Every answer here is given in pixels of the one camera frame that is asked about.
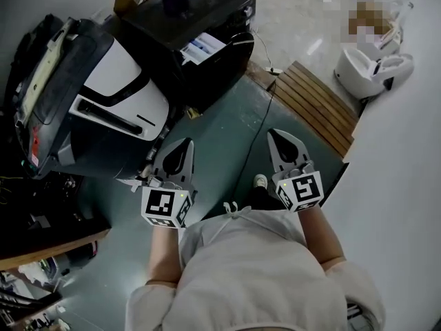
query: wooden slat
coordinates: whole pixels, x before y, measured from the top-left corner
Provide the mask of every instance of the wooden slat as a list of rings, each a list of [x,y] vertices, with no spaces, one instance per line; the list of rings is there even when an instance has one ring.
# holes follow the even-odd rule
[[[331,136],[339,142],[339,144],[347,151],[349,147],[351,147],[351,143],[346,140],[339,131],[324,118],[315,107],[313,107],[309,102],[305,101],[303,97],[301,97],[295,90],[293,90],[289,85],[285,83],[285,77],[278,77],[276,80],[276,85],[279,88],[282,88],[294,101],[302,106],[303,109],[308,111],[308,113],[313,117],[317,122],[319,122]]]
[[[313,79],[310,79],[308,75],[297,67],[291,65],[289,69],[325,98],[351,125],[355,126],[357,124],[358,120],[355,118],[355,115],[338,96],[324,91]]]
[[[348,142],[351,144],[353,138],[351,136],[352,131],[348,130],[346,127],[339,122],[337,117],[335,117],[323,104],[321,104],[315,97],[309,94],[303,87],[299,86],[288,74],[283,73],[279,75],[279,78],[285,82],[289,87],[291,87],[297,94],[299,94],[306,102],[310,103],[313,109],[317,110],[324,119],[326,119],[331,126],[333,126],[336,131],[339,132]]]
[[[298,114],[287,102],[285,102],[282,98],[280,98],[275,92],[272,92],[272,94],[274,95],[274,99],[276,99],[277,100],[277,102],[280,102],[283,106],[285,106],[286,107],[286,109],[288,109],[288,110],[290,110],[292,113],[294,113],[295,115],[296,115],[296,117],[298,118],[298,119],[300,119],[301,121],[303,121],[307,126],[308,126],[308,128],[310,128],[318,137],[320,137],[324,142],[326,142],[327,144],[328,144],[328,146],[333,150],[333,151],[336,151],[336,149],[335,148],[333,148],[332,146],[331,146],[331,144],[330,143],[328,143],[328,141],[326,140],[326,138],[324,138],[323,136],[322,136],[322,134],[321,133],[319,133],[316,129],[314,129],[314,128],[311,128],[311,126],[309,126],[309,124],[308,124],[308,122],[304,119],[304,118],[302,118],[302,116],[300,115],[300,114]]]
[[[336,102],[338,103],[338,105],[340,107],[342,107],[346,113],[351,116],[351,118],[353,120],[355,120],[356,122],[358,122],[358,116],[357,114],[355,114],[353,112],[353,110],[347,106],[347,104],[337,95],[335,94],[331,88],[329,88],[328,86],[326,86],[315,74],[313,74],[311,71],[309,71],[308,69],[306,69],[305,66],[303,66],[301,63],[299,63],[298,61],[295,61],[293,63],[293,66],[295,66],[296,68],[298,68],[301,72],[303,72],[305,75],[307,75],[315,84],[317,84],[318,86],[320,86],[320,88],[322,88],[327,94],[330,94],[331,96],[333,96],[336,100]]]
[[[277,97],[281,98],[285,103],[289,105],[290,108],[296,111],[315,131],[319,132],[327,142],[337,151],[337,153],[343,157],[347,153],[347,149],[343,147],[334,136],[313,116],[311,116],[308,111],[306,111],[299,103],[297,103],[293,98],[291,98],[282,88],[279,87],[278,82],[276,82],[275,94]]]
[[[290,69],[287,69],[285,71],[285,74],[287,74],[293,81],[295,81],[307,94],[310,95],[310,97],[315,98],[320,104],[325,107],[337,120],[339,123],[341,123],[342,126],[344,126],[349,133],[349,136],[352,138],[352,132],[354,129],[353,122],[349,122],[345,119],[344,116],[342,116],[332,105],[331,103],[326,100],[320,93],[318,93],[316,90],[314,90],[310,85],[308,85],[305,81],[303,81],[299,76],[297,76],[294,72],[292,72]]]

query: drawstring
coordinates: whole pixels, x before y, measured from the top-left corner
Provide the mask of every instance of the drawstring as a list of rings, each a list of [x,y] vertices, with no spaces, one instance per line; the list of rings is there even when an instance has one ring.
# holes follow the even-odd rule
[[[235,211],[232,211],[231,206],[229,205],[228,202],[224,202],[223,203],[223,207],[225,208],[225,211],[227,212],[227,217],[228,219],[224,222],[224,224],[218,229],[218,231],[212,236],[212,238],[208,241],[207,245],[209,245],[222,231],[223,229],[227,226],[227,224],[229,222],[231,222],[233,219],[237,219],[237,218],[243,218],[246,221],[252,222],[256,225],[259,225],[260,227],[262,227],[265,230],[268,230],[270,232],[273,232],[274,234],[277,234],[278,236],[286,239],[281,233],[277,232],[276,230],[271,229],[270,227],[267,227],[265,224],[262,224],[261,222],[252,219],[250,217],[247,217],[246,215],[242,215],[239,212],[239,207],[237,206],[237,203],[235,201],[232,202],[233,206],[236,208]],[[250,210],[251,207],[247,206],[245,209],[245,214],[247,214]]]
[[[223,203],[223,207],[225,207],[225,211],[227,212],[227,216],[229,218],[236,219],[239,217],[239,215],[237,213],[239,211],[239,207],[237,206],[237,203],[235,201],[233,201],[233,206],[236,209],[235,209],[235,211],[232,212],[232,208],[229,206],[229,203],[228,202]]]
[[[236,202],[233,202],[233,206],[236,208],[235,211],[232,212],[232,208],[230,207],[228,202],[223,203],[223,207],[225,207],[225,211],[227,212],[228,219],[224,222],[224,224],[218,229],[216,233],[213,234],[212,238],[208,241],[207,245],[209,245],[218,235],[223,231],[223,228],[227,226],[232,219],[236,219],[239,217],[238,215],[238,206]]]

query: person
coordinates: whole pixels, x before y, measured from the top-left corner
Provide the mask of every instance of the person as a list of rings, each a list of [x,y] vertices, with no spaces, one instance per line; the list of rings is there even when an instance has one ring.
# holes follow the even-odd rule
[[[178,230],[154,227],[150,279],[135,290],[126,331],[382,330],[369,275],[346,261],[316,206],[295,214],[259,174],[249,206]]]

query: black cable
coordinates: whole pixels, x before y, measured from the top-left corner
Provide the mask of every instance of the black cable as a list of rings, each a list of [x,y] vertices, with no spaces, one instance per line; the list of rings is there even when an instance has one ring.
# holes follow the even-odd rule
[[[236,190],[237,190],[237,187],[239,185],[240,178],[242,177],[243,171],[245,170],[245,167],[247,166],[248,158],[249,158],[249,156],[251,154],[251,151],[253,149],[254,142],[256,141],[257,136],[259,135],[260,131],[262,130],[263,124],[264,124],[264,122],[265,122],[265,120],[266,120],[266,118],[268,116],[269,107],[271,107],[271,103],[272,103],[273,98],[274,98],[274,93],[276,91],[276,82],[275,81],[273,82],[271,87],[272,87],[273,90],[271,91],[271,99],[269,100],[267,111],[265,113],[265,116],[262,118],[262,123],[260,123],[259,129],[257,130],[256,135],[254,135],[254,138],[253,138],[253,141],[251,142],[251,145],[249,145],[248,154],[247,154],[247,157],[245,158],[245,162],[244,162],[244,164],[242,166],[242,169],[240,170],[239,176],[237,177],[236,184],[234,185],[234,189],[233,189],[232,195],[231,195],[231,197],[229,199],[230,202],[232,202],[233,199],[234,199],[234,195],[236,194]]]

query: label sticker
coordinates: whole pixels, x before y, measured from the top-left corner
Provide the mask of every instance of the label sticker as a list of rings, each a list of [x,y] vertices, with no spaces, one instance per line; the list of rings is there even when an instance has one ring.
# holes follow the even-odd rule
[[[35,154],[32,153],[32,157],[31,160],[33,162],[33,164],[35,164],[37,167],[39,166],[39,159],[37,158],[37,156]]]

